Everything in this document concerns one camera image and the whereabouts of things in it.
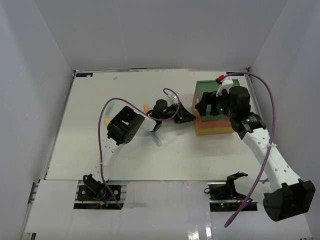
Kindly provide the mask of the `blue highlighter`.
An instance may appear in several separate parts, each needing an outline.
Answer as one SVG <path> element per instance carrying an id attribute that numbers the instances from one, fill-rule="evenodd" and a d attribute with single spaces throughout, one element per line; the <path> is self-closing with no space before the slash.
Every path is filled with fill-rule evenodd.
<path id="1" fill-rule="evenodd" d="M 150 136 L 152 137 L 153 141 L 155 142 L 155 144 L 158 146 L 158 147 L 161 147 L 162 146 L 162 142 L 161 140 L 158 138 L 157 134 L 155 132 L 150 132 Z"/>

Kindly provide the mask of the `orange pink highlighter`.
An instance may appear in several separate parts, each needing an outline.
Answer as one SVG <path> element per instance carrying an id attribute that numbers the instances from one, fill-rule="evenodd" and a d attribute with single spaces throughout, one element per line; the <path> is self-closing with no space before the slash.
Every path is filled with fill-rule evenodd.
<path id="1" fill-rule="evenodd" d="M 148 111 L 149 111 L 149 106 L 148 106 L 148 104 L 144 104 L 144 105 L 143 105 L 143 109 L 144 109 L 145 112 L 148 112 Z"/>

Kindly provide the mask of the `green highlighter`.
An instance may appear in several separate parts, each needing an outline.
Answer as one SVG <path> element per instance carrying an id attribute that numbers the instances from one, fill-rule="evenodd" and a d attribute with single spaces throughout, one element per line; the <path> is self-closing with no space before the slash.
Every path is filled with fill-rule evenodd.
<path id="1" fill-rule="evenodd" d="M 115 101 L 114 101 L 114 100 L 112 100 L 112 101 L 110 101 L 110 102 L 108 103 L 108 105 L 107 105 L 107 107 L 106 107 L 106 109 L 105 109 L 105 117 L 106 117 L 106 118 L 108 118 L 109 115 L 111 114 L 112 109 L 113 109 L 113 107 L 114 107 L 114 104 L 115 104 Z"/>

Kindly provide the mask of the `yellow highlighter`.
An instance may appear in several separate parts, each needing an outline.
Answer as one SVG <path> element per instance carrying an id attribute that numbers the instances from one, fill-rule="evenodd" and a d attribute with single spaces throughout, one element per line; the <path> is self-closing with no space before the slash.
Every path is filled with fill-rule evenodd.
<path id="1" fill-rule="evenodd" d="M 110 120 L 108 118 L 105 118 L 104 122 L 105 122 L 106 125 L 108 125 L 110 123 Z"/>

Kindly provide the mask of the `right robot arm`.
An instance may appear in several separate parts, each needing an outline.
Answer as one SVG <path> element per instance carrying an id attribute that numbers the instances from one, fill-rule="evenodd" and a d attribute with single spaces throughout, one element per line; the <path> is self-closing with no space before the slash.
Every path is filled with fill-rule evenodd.
<path id="1" fill-rule="evenodd" d="M 233 200 L 245 195 L 245 205 L 252 201 L 262 204 L 275 222 L 307 213 L 316 188 L 310 180 L 302 180 L 284 160 L 264 121 L 251 111 L 248 89 L 233 86 L 221 92 L 204 92 L 195 109 L 204 116 L 208 106 L 212 116 L 229 118 L 231 128 L 253 152 L 270 184 L 269 190 L 264 185 L 257 189 L 251 183 L 241 184 L 235 180 L 245 173 L 239 172 L 229 176 L 226 195 Z"/>

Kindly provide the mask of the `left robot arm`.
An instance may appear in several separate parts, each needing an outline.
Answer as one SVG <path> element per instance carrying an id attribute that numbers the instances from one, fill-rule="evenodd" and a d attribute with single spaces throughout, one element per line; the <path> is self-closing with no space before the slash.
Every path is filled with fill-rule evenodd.
<path id="1" fill-rule="evenodd" d="M 169 105 L 166 100 L 159 99 L 146 113 L 126 101 L 127 105 L 107 123 L 106 134 L 102 136 L 103 115 L 111 101 L 105 104 L 98 120 L 98 164 L 91 173 L 83 176 L 88 193 L 96 200 L 103 198 L 108 189 L 106 186 L 109 181 L 108 168 L 116 161 L 123 147 L 133 140 L 138 130 L 142 129 L 153 134 L 159 130 L 163 122 L 173 121 L 182 124 L 196 119 L 180 101 L 174 101 Z"/>

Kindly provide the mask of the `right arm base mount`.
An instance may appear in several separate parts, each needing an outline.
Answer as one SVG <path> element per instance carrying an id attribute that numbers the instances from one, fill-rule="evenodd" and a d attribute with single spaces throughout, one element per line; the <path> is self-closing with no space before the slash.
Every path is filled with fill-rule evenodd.
<path id="1" fill-rule="evenodd" d="M 247 177 L 244 172 L 229 175 L 225 182 L 208 183 L 203 192 L 209 195 L 209 207 L 212 213 L 236 212 L 244 202 L 246 196 L 236 192 L 234 181 Z"/>

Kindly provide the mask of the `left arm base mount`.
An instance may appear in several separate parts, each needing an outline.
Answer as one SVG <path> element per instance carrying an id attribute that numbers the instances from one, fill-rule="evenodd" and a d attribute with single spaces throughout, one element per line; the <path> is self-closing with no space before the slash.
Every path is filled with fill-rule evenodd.
<path id="1" fill-rule="evenodd" d="M 82 181 L 83 184 L 78 186 L 77 201 L 100 201 L 106 204 L 121 199 L 121 185 L 109 185 L 108 189 L 103 182 L 94 179 L 92 174 L 84 175 Z"/>

